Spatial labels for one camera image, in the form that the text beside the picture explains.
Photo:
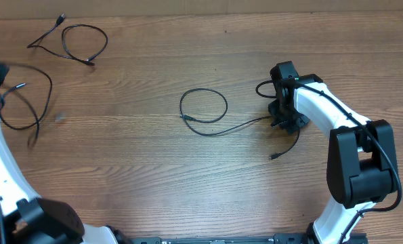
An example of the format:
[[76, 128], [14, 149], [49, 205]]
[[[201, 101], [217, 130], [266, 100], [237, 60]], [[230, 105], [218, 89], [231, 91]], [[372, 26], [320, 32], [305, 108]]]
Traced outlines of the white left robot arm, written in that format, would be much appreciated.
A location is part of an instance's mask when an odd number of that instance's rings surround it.
[[[0, 62], [0, 86], [9, 66]], [[0, 99], [0, 114], [4, 100]], [[0, 243], [126, 243], [109, 226], [82, 223], [67, 203], [42, 198], [26, 181], [1, 129], [0, 117]]]

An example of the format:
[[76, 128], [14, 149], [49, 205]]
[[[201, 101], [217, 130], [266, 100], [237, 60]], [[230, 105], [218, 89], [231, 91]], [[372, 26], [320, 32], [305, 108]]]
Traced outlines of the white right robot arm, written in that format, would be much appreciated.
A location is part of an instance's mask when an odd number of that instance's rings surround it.
[[365, 214], [399, 206], [402, 185], [394, 133], [385, 120], [372, 121], [336, 98], [323, 80], [301, 76], [291, 61], [270, 71], [275, 89], [268, 106], [273, 126], [299, 133], [309, 122], [328, 138], [326, 182], [331, 197], [303, 234], [277, 234], [277, 243], [367, 243], [352, 234]]

